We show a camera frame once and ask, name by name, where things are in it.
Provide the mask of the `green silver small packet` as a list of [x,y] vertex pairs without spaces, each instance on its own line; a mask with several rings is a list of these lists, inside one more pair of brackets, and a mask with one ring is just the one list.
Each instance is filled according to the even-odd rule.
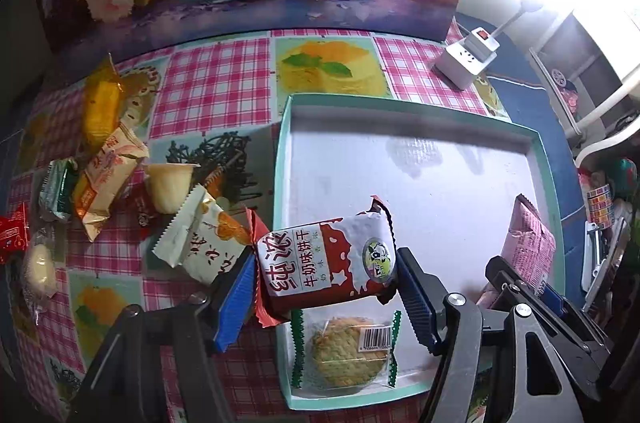
[[73,214],[72,195],[79,177],[74,158],[52,160],[47,167],[38,194],[39,213],[43,221],[67,223]]

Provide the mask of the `yellow transparent snack packet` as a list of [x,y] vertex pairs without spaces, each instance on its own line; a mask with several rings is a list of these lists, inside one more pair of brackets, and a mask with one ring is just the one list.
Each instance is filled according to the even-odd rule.
[[99,150],[117,128],[124,100],[124,81],[111,54],[86,79],[82,102],[81,133],[88,151]]

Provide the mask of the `blue cloth cover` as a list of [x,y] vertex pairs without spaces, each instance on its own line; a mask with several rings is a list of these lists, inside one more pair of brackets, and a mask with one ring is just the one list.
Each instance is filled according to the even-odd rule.
[[584,302],[586,207],[564,130],[550,97],[528,59],[506,34],[498,36],[497,59],[488,66],[488,81],[514,123],[538,132],[546,150],[563,228],[565,296],[574,305]]

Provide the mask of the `pink snack packet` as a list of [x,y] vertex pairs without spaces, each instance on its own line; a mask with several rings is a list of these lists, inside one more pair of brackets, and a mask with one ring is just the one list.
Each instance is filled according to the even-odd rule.
[[547,287],[555,253],[552,232],[524,195],[518,195],[500,256],[541,297]]

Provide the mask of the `teal shallow box tray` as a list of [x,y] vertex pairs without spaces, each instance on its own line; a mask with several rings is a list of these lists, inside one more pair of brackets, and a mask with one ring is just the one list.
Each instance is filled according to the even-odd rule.
[[295,94],[286,102],[276,228],[349,217],[380,199],[397,244],[447,290],[477,299],[518,197],[561,235],[546,150],[530,128],[388,98]]

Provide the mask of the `colourful cube box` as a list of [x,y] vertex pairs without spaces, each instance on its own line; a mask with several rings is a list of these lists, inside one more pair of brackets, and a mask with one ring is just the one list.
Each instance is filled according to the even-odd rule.
[[587,210],[590,223],[596,224],[601,229],[612,226],[613,197],[609,184],[587,192]]

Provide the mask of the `small red packet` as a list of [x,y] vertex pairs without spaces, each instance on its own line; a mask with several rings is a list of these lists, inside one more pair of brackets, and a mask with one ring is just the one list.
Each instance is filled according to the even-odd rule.
[[29,246],[28,206],[20,203],[9,216],[0,217],[0,265]]

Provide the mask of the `red white milk biscuit packet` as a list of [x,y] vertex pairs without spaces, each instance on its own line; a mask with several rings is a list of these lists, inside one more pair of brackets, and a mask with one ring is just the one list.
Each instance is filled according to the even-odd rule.
[[296,309],[367,296],[388,301],[397,245],[392,215],[378,197],[354,216],[293,227],[269,230],[257,215],[248,218],[257,259],[254,312],[262,327],[289,321]]

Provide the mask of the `cream peach pastry packet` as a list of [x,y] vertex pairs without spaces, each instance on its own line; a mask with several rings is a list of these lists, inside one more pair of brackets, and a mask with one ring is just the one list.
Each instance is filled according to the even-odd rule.
[[213,196],[196,185],[160,235],[152,253],[192,279],[211,285],[229,271],[244,249],[250,234],[218,206]]

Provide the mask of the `yellow jelly cup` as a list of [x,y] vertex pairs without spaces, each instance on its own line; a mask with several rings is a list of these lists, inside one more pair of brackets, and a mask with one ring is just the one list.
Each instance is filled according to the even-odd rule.
[[191,190],[192,176],[200,165],[151,163],[144,167],[146,189],[160,214],[176,214]]

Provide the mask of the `orange cream snack packet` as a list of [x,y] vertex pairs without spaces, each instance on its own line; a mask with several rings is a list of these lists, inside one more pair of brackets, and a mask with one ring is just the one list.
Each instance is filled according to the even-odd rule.
[[72,199],[76,216],[90,242],[96,241],[111,217],[111,205],[149,149],[124,123],[107,136],[79,175]]

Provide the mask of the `dark red candy packet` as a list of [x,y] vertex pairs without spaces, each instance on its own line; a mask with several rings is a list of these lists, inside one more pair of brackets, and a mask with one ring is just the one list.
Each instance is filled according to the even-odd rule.
[[134,213],[140,239],[149,238],[163,221],[163,216],[155,209],[149,192],[145,188],[134,189],[128,199],[128,206]]

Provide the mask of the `clear round cracker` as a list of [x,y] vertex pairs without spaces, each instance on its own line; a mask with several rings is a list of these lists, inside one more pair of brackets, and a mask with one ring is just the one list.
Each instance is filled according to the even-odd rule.
[[292,388],[320,395],[349,394],[371,385],[394,388],[398,310],[388,319],[320,317],[309,309],[292,313]]

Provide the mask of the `pink checkered dessert tablecloth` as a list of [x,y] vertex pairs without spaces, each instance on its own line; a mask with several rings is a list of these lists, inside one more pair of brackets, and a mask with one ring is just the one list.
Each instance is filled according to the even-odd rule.
[[[403,422],[433,373],[394,290],[419,177],[409,113],[489,125],[442,44],[345,30],[232,36],[127,62],[96,149],[90,83],[1,124],[2,346],[57,422]],[[419,377],[409,381],[406,371]]]

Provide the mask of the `clear round cake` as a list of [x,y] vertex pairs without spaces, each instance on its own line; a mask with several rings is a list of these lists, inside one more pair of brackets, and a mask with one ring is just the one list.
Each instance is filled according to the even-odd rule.
[[47,228],[32,237],[23,261],[23,284],[32,302],[44,304],[56,293],[54,240]]

